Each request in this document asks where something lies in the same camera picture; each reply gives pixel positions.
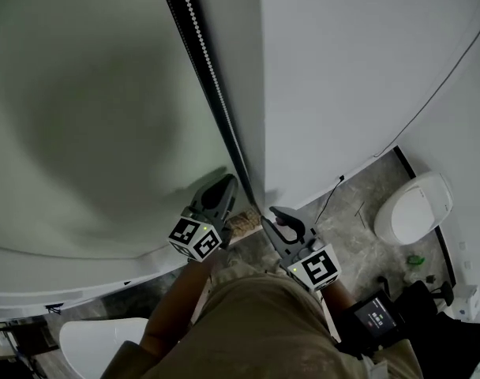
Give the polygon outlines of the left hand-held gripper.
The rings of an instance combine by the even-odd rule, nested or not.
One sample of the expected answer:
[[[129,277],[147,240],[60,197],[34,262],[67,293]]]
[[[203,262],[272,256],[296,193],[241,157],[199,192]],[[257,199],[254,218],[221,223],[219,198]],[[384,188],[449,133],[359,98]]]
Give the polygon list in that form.
[[[218,248],[226,249],[232,230],[221,219],[213,219],[202,211],[209,210],[214,216],[227,216],[234,206],[238,193],[238,180],[233,174],[225,174],[202,186],[184,208],[177,224],[168,235],[168,242],[181,255],[203,262]]]

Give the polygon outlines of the person's left forearm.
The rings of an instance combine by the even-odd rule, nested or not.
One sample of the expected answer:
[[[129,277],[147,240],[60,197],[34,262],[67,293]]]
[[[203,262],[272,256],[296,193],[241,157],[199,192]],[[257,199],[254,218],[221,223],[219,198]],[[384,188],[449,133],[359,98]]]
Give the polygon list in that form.
[[[158,303],[140,341],[151,355],[163,358],[185,335],[219,255],[215,250],[202,262],[189,261]]]

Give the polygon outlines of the person's beige shirt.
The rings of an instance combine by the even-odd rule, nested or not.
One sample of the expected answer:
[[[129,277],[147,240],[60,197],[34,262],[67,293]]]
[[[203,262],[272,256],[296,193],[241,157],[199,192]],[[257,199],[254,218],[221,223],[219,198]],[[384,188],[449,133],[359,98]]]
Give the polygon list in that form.
[[[408,340],[358,359],[336,347],[317,299],[282,276],[220,284],[163,358],[126,341],[101,379],[423,379]]]

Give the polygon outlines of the beige crumpled cloth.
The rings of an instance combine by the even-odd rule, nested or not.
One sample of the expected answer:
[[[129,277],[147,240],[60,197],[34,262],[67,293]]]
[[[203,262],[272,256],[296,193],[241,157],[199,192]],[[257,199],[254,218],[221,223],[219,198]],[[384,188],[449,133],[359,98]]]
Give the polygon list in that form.
[[[242,238],[252,234],[261,226],[261,216],[255,209],[248,208],[232,216],[228,223],[232,230],[232,237]]]

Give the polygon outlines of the dark wooden cabinet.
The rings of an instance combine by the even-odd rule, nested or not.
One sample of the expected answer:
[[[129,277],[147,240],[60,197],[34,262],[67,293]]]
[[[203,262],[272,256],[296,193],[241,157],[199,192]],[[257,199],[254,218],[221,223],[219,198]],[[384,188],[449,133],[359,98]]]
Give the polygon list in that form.
[[[20,355],[33,357],[59,349],[46,321],[0,328],[12,348]]]

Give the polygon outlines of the white box with blue mark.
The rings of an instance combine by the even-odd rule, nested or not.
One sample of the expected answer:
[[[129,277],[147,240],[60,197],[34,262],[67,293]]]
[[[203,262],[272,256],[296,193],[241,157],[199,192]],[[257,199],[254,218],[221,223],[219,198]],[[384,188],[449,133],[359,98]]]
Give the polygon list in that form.
[[[458,283],[453,288],[452,311],[461,321],[472,322],[480,311],[480,290],[478,285]]]

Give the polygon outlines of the black office chair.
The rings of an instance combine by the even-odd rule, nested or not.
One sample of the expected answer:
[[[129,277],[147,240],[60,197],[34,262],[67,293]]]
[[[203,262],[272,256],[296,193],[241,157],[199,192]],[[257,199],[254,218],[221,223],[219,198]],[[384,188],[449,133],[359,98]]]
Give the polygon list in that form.
[[[448,281],[430,290],[418,280],[394,300],[385,290],[372,299],[384,315],[384,324],[373,334],[381,346],[408,340],[424,379],[471,379],[480,362],[480,324],[459,321],[438,309],[438,301],[450,306],[455,300]]]

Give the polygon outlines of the black wrist-mounted screen device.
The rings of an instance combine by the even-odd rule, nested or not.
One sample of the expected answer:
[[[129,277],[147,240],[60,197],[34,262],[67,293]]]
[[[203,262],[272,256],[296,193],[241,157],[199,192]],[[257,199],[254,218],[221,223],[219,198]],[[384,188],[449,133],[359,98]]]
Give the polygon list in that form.
[[[403,338],[403,318],[383,291],[344,311],[337,325],[337,348],[357,358],[372,356]]]

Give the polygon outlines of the white toilet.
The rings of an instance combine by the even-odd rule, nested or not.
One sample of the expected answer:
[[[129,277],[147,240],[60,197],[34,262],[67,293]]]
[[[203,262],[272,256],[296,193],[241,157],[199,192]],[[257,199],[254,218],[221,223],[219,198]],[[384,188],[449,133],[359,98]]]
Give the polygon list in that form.
[[[373,231],[388,244],[414,244],[438,227],[453,205],[446,177],[435,171],[427,172],[405,183],[383,203]]]

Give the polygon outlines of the person's right forearm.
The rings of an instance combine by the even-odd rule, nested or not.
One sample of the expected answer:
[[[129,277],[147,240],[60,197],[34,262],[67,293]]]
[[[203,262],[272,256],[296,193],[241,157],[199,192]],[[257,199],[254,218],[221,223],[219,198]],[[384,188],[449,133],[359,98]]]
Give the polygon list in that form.
[[[357,303],[357,300],[340,280],[321,289],[321,294],[332,317],[339,316]]]

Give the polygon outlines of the white bathtub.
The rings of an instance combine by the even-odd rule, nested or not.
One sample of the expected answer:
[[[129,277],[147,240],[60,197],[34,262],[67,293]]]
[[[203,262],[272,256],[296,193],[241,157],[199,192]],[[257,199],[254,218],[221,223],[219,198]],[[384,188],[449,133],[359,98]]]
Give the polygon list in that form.
[[[141,341],[147,323],[140,317],[68,321],[60,329],[59,345],[81,379],[100,379],[125,341]]]

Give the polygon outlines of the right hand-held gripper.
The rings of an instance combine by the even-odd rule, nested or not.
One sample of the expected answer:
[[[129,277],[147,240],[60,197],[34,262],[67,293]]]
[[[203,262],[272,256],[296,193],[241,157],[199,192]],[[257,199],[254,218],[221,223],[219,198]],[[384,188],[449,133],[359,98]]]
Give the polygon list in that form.
[[[306,243],[307,233],[310,233],[311,238],[317,235],[315,223],[297,209],[271,206],[269,210],[275,215],[277,222],[281,221],[283,226],[289,227],[296,234],[294,239],[288,239],[271,220],[261,217],[261,226],[276,252],[282,257],[281,265],[287,270],[289,277],[307,291],[319,291],[334,283],[342,269],[331,244],[324,244],[315,238],[293,255],[293,243]]]

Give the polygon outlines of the black window side track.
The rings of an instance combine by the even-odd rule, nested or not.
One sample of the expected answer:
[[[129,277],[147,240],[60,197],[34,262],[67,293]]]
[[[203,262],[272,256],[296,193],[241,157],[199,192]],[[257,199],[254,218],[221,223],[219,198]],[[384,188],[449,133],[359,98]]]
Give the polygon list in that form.
[[[216,50],[199,0],[166,0],[189,60],[227,147],[242,188],[253,209],[261,213],[249,177],[245,151],[239,140],[231,103]]]

